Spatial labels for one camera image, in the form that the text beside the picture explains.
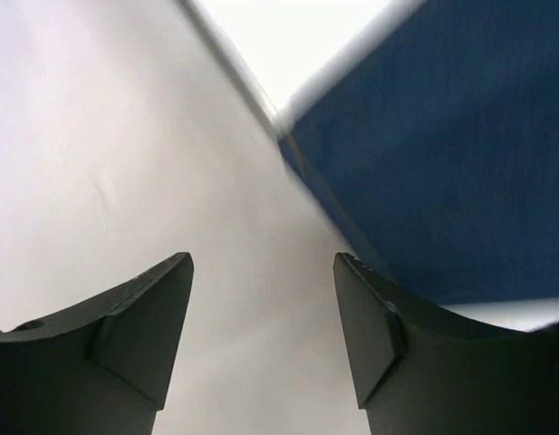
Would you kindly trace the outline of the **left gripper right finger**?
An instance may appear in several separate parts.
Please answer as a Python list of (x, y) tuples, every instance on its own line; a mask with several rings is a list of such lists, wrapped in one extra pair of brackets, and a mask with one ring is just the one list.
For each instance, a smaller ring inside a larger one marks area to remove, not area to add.
[(374, 434), (559, 434), (559, 322), (485, 324), (333, 263), (359, 407)]

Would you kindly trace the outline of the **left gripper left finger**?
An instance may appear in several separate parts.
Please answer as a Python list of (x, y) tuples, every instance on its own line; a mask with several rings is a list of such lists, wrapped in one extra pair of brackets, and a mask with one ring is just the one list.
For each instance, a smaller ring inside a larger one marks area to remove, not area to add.
[(149, 434), (193, 279), (177, 253), (128, 282), (0, 331), (0, 434)]

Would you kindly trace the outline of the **dark blue denim trousers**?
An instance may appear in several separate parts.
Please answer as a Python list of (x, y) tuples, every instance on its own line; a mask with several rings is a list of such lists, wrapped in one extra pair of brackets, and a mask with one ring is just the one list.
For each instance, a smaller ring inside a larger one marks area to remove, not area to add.
[(559, 297), (559, 1), (428, 1), (279, 140), (358, 257), (442, 305)]

